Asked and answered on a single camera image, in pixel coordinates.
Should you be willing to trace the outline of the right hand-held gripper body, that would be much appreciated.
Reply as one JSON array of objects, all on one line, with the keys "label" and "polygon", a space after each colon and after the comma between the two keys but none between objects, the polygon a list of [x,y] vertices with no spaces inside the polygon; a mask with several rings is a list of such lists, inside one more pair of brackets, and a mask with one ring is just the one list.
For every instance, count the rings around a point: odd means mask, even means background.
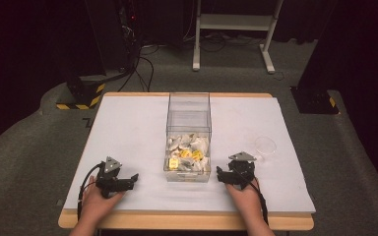
[{"label": "right hand-held gripper body", "polygon": [[242,151],[231,155],[229,159],[229,171],[223,173],[223,182],[244,189],[255,178],[254,161],[256,158],[253,155]]}]

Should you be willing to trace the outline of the black equipment rack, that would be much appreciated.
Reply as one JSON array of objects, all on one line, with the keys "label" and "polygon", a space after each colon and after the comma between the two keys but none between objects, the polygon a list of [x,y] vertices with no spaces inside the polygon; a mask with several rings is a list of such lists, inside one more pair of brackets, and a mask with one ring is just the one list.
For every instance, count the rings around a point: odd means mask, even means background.
[{"label": "black equipment rack", "polygon": [[126,51],[126,69],[130,71],[141,47],[140,10],[137,0],[114,0],[121,36]]}]

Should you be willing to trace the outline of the pile of wrapped candies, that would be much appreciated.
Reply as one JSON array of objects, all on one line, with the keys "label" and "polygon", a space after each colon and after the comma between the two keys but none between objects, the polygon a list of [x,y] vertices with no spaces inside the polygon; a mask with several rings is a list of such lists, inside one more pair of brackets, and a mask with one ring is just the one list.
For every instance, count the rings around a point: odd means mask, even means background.
[{"label": "pile of wrapped candies", "polygon": [[210,139],[197,133],[166,139],[165,171],[207,172],[211,169]]}]

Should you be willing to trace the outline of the white table mat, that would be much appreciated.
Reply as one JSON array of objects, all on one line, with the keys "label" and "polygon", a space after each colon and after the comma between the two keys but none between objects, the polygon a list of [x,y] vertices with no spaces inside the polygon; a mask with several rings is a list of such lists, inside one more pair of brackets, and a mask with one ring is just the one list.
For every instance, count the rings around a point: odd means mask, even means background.
[{"label": "white table mat", "polygon": [[[64,207],[78,203],[80,186],[96,164],[113,157],[122,164],[120,177],[139,177],[119,204],[122,210],[232,211],[223,183],[169,182],[163,172],[168,98],[165,95],[107,95],[102,99]],[[274,97],[213,96],[212,166],[226,168],[229,156],[256,154],[267,137],[276,151],[256,161],[255,174],[271,212],[315,210]]]}]

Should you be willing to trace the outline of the person's right hand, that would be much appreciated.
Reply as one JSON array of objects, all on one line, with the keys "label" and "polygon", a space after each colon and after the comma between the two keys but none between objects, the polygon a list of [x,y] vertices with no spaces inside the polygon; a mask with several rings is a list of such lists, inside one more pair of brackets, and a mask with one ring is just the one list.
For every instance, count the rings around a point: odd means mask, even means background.
[{"label": "person's right hand", "polygon": [[253,180],[243,190],[238,190],[229,184],[225,184],[225,187],[246,225],[258,225],[264,222],[257,193],[259,190],[257,180]]}]

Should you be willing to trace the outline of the person's left hand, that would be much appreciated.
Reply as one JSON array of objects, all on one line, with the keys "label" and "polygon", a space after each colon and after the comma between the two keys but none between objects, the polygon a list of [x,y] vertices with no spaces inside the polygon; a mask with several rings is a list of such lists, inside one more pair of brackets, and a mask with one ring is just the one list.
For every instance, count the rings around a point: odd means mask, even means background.
[{"label": "person's left hand", "polygon": [[95,177],[91,176],[89,186],[84,192],[82,211],[78,223],[88,228],[96,228],[111,213],[124,195],[124,192],[118,192],[111,198],[104,198],[100,188],[95,185]]}]

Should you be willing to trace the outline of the white metal stand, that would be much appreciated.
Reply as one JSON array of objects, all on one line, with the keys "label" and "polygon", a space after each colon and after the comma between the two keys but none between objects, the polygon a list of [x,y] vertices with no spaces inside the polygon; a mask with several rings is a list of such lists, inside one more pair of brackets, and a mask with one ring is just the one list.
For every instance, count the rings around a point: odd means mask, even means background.
[{"label": "white metal stand", "polygon": [[204,14],[201,10],[202,0],[196,0],[196,25],[195,42],[193,52],[192,69],[199,71],[201,68],[201,30],[247,30],[265,31],[267,33],[263,44],[259,45],[267,72],[274,74],[276,69],[273,65],[269,47],[279,19],[284,0],[276,0],[274,13],[269,16],[254,15],[229,15],[229,14]]}]

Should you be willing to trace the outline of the wooden table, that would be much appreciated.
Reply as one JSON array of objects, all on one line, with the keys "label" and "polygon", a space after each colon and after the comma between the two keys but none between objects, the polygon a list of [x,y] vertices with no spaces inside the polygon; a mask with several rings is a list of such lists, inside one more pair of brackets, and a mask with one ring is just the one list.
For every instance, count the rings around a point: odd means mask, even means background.
[{"label": "wooden table", "polygon": [[[165,95],[165,92],[108,92],[107,95]],[[265,93],[212,93],[213,96],[253,96],[273,97]],[[258,159],[265,157],[258,152],[252,154]],[[310,230],[314,226],[314,212],[271,212],[269,223],[274,230]],[[58,224],[71,228],[77,222],[77,206],[67,209],[63,206]],[[122,210],[117,205],[102,223],[101,227],[110,229],[173,229],[173,230],[241,230],[242,219],[234,208],[232,211],[190,211],[190,210]]]}]

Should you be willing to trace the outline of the clear plastic box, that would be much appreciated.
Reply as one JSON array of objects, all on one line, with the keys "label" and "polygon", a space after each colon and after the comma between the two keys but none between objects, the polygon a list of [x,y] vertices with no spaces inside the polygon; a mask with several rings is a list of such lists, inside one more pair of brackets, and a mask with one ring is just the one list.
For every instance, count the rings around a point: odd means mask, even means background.
[{"label": "clear plastic box", "polygon": [[[210,95],[207,92],[173,92],[169,95],[166,118],[166,138],[172,135],[197,133],[212,139],[212,116]],[[207,172],[163,171],[168,182],[209,181],[211,169]]]}]

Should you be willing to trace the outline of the black stand with striped base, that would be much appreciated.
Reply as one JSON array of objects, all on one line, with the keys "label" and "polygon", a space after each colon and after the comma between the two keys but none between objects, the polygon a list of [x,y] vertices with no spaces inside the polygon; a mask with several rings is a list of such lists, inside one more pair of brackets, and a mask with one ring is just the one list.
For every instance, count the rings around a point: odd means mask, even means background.
[{"label": "black stand with striped base", "polygon": [[54,57],[67,88],[64,97],[56,102],[56,107],[60,110],[95,108],[105,83],[84,82],[75,72],[74,63],[67,48],[70,37],[65,37],[62,27],[54,29],[54,37]]}]

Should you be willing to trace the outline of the black stand base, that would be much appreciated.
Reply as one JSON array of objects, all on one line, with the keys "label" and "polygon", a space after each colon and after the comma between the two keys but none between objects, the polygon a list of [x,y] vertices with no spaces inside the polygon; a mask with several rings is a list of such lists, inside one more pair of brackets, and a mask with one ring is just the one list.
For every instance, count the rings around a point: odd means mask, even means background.
[{"label": "black stand base", "polygon": [[306,91],[298,87],[291,87],[297,109],[302,114],[339,114],[340,111],[334,99],[326,92]]}]

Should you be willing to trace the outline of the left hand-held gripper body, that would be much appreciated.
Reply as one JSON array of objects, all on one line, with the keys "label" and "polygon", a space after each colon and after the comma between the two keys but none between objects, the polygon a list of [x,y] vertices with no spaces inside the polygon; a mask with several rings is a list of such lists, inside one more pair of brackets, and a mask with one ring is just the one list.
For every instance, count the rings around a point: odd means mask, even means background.
[{"label": "left hand-held gripper body", "polygon": [[126,186],[134,183],[130,178],[118,179],[122,164],[114,158],[108,156],[105,161],[100,164],[100,169],[96,175],[95,185],[100,188],[101,195],[109,199],[114,193],[125,192]]}]

